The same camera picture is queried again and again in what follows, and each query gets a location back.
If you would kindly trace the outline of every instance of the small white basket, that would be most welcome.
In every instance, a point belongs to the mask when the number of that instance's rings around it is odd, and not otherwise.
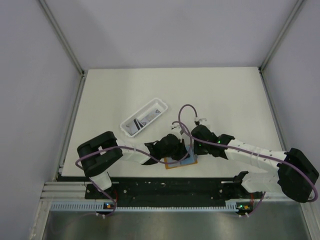
[[[154,98],[120,124],[121,130],[134,138],[168,110],[167,104]]]

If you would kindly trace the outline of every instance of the white table surface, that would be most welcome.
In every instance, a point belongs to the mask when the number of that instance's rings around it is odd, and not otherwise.
[[[125,136],[120,123],[155,97],[169,106],[168,111],[137,137]],[[84,176],[75,166],[77,147],[106,131],[133,143],[160,140],[169,133],[184,104],[194,105],[216,135],[229,134],[248,144],[281,150],[257,67],[92,69],[85,81],[62,176]],[[192,109],[185,109],[182,121],[190,130],[195,127]],[[211,155],[199,156],[198,164],[173,169],[160,163],[143,166],[119,160],[108,172],[111,177],[233,177],[241,171],[261,172]]]

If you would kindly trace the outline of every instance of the metal floor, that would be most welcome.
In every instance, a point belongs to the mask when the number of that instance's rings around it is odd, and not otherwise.
[[[298,203],[264,202],[249,218],[218,212],[119,212],[103,219],[83,212],[51,212],[44,240],[308,240]]]

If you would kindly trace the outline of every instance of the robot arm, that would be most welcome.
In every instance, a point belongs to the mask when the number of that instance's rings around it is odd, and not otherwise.
[[[106,190],[112,186],[108,168],[116,161],[130,161],[141,165],[153,165],[157,163],[149,156],[135,151],[136,149],[148,153],[158,160],[165,157],[172,158],[173,160],[182,159],[188,152],[181,134],[182,130],[180,126],[175,124],[171,126],[170,133],[160,141],[134,145],[117,139],[112,131],[107,131],[81,144],[77,148],[77,152],[81,158],[102,149],[115,147],[81,161],[84,175],[97,184],[99,188]],[[116,148],[117,146],[125,146],[134,150]]]
[[[233,181],[225,182],[226,188],[230,184],[241,184],[249,193],[283,192],[289,198],[300,203],[305,203],[309,199],[312,187],[297,171],[285,164],[262,157],[272,156],[296,166],[315,184],[319,173],[300,150],[295,148],[289,152],[267,150],[241,142],[227,134],[216,136],[209,130],[206,119],[201,119],[196,124],[197,126],[191,131],[194,138],[218,145],[195,140],[193,144],[195,155],[210,154],[213,157],[221,157],[228,161],[240,161],[265,170],[265,173],[240,172],[233,178]],[[136,149],[142,150],[158,160],[165,157],[180,160],[184,157],[187,150],[181,136],[182,132],[177,123],[171,126],[171,132],[160,141],[133,145],[118,140],[113,132],[108,131],[80,145],[77,152],[80,157],[84,157],[100,149],[115,147],[107,152],[88,157],[81,162],[85,176],[95,182],[102,190],[106,190],[112,186],[108,168],[116,161],[131,161],[141,165],[157,163],[149,156],[135,151]],[[125,146],[130,149],[120,149],[116,148],[117,146]]]
[[[305,203],[312,192],[310,184],[297,171],[285,164],[262,156],[277,158],[296,166],[313,184],[316,183],[319,177],[318,171],[298,149],[291,148],[289,152],[273,151],[241,142],[230,135],[222,134],[216,136],[207,128],[205,119],[198,122],[197,127],[192,130],[191,134],[193,137],[203,141],[230,146],[225,148],[195,141],[194,154],[196,155],[211,154],[214,157],[242,162],[266,171],[265,173],[241,172],[234,177],[234,181],[240,182],[249,193],[283,192],[289,198]]]

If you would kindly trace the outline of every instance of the gray wall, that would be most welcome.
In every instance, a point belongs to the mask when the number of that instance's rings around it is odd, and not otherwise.
[[[35,0],[0,1],[0,238],[27,239],[79,75]]]
[[[47,0],[89,68],[259,66],[296,0]]]
[[[267,67],[265,76],[289,147],[301,149],[318,171],[319,70],[320,1],[308,0]]]

